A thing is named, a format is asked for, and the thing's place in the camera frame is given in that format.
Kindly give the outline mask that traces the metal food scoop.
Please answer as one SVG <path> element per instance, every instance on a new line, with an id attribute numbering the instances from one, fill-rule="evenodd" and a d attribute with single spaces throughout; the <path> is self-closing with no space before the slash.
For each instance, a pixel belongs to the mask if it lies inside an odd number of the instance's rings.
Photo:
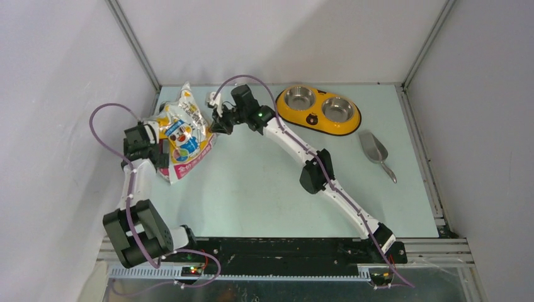
<path id="1" fill-rule="evenodd" d="M 389 153 L 380 140 L 368 130 L 359 132 L 358 137 L 362 150 L 369 161 L 378 164 L 389 176 L 394 184 L 397 184 L 397 176 L 393 170 L 385 163 Z"/>

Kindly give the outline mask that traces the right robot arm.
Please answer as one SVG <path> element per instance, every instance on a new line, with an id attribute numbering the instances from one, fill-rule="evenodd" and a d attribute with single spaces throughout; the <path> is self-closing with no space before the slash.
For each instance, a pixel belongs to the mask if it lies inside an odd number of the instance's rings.
<path id="1" fill-rule="evenodd" d="M 213 110 L 211 131 L 230 135 L 236 125 L 245 124 L 280 146 L 302 166 L 299 182 L 303 189 L 331 202 L 357 229 L 367 243 L 367 257 L 375 263 L 388 259 L 396 241 L 393 231 L 366 212 L 342 188 L 334 175 L 331 154 L 302 140 L 281 119 L 277 109 L 259 104 L 248 85 L 233 88 L 230 95 L 234 105 L 227 107 L 220 90 L 208 94 L 206 104 Z"/>

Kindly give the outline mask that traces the yellow double pet bowl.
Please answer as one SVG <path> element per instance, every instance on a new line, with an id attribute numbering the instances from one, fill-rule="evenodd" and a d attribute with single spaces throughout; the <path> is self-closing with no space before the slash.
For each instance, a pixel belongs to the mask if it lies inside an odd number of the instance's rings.
<path id="1" fill-rule="evenodd" d="M 282 91 L 276 108 L 288 123 L 337 137 L 354 133 L 362 122 L 361 111 L 350 98 L 305 85 Z"/>

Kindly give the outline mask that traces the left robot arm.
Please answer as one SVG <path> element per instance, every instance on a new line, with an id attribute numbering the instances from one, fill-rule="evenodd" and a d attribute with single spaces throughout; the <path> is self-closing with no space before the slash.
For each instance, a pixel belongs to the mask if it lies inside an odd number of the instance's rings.
<path id="1" fill-rule="evenodd" d="M 187 225 L 170 229 L 150 200 L 157 170 L 169 154 L 154 122 L 125 130 L 121 167 L 125 182 L 118 208 L 103 217 L 103 226 L 122 266 L 127 269 L 160 260 L 174 252 L 182 261 L 198 257 L 199 245 Z"/>

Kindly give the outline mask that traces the pet food bag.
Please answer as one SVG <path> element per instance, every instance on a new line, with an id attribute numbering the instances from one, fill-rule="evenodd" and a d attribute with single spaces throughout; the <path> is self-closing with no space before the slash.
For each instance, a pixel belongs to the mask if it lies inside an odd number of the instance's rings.
<path id="1" fill-rule="evenodd" d="M 169 163 L 157 172 L 174 184 L 189 174 L 211 151 L 216 136 L 210 131 L 211 122 L 197 104 L 190 83 L 182 85 L 174 101 L 162 104 L 158 114 L 142 120 L 150 125 Z"/>

